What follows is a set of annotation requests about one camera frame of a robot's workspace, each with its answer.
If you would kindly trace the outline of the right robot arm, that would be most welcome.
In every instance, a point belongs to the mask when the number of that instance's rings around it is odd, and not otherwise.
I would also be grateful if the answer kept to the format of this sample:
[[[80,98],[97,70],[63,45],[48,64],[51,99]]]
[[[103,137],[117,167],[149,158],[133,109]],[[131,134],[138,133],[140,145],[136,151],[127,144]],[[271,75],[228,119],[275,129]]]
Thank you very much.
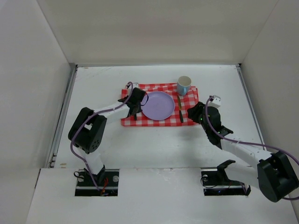
[[[262,144],[244,142],[233,131],[221,123],[221,116],[209,98],[207,103],[198,102],[187,110],[188,118],[200,124],[210,143],[229,152],[249,166],[238,169],[234,160],[218,165],[218,178],[224,182],[240,181],[259,189],[272,202],[287,199],[287,195],[298,189],[299,179],[289,161],[288,152],[279,149],[276,153],[262,150]]]

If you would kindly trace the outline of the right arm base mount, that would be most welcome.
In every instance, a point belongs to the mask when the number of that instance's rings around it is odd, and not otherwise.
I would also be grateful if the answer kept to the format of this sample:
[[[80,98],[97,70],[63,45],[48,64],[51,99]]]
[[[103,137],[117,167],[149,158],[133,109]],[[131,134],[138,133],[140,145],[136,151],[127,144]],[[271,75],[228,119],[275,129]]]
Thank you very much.
[[[230,180],[225,172],[234,160],[227,160],[216,168],[204,168],[201,170],[200,183],[203,186],[204,196],[249,196],[251,186],[243,182]]]

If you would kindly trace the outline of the purple plastic plate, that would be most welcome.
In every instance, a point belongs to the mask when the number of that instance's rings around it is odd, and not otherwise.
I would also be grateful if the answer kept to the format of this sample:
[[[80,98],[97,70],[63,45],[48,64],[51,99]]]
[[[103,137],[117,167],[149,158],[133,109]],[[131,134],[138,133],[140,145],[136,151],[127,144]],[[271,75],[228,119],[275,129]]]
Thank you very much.
[[[172,96],[165,92],[148,92],[141,102],[141,110],[147,118],[161,121],[173,114],[175,102]]]

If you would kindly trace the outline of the gold knife dark handle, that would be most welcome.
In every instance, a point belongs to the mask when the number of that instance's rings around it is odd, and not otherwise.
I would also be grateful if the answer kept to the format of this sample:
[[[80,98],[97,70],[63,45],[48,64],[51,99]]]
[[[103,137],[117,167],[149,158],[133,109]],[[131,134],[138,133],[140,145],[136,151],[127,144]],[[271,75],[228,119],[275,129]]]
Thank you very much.
[[[181,105],[181,101],[180,101],[179,95],[177,95],[177,100],[178,100],[178,106],[179,106],[180,122],[183,123],[184,122],[184,118],[183,118],[183,115],[182,115],[182,105]]]

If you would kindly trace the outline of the light blue mug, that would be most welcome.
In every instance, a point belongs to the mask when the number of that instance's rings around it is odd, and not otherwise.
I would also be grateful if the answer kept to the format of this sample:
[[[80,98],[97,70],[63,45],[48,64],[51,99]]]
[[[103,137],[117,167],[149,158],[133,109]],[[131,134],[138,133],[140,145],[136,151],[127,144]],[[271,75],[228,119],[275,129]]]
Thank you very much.
[[[180,96],[185,96],[191,87],[191,79],[188,76],[181,76],[177,81],[177,93]]]

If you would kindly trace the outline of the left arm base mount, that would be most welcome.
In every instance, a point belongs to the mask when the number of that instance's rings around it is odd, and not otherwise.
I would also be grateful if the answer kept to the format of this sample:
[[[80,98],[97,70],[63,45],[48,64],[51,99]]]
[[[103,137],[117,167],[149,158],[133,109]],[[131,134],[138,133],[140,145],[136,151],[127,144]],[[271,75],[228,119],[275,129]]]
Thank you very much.
[[[73,174],[76,179],[75,196],[118,196],[119,169],[106,169],[103,167],[93,179],[86,168],[75,171]]]

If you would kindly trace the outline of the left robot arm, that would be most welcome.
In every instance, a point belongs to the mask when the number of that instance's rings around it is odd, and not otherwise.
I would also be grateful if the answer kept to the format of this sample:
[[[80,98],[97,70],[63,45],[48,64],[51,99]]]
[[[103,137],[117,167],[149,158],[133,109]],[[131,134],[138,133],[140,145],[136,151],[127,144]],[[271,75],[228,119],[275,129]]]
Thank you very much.
[[[129,95],[112,105],[92,110],[80,110],[69,133],[71,152],[85,164],[87,173],[95,180],[103,177],[105,165],[101,161],[99,146],[108,124],[140,113],[146,91],[137,87],[129,88]]]

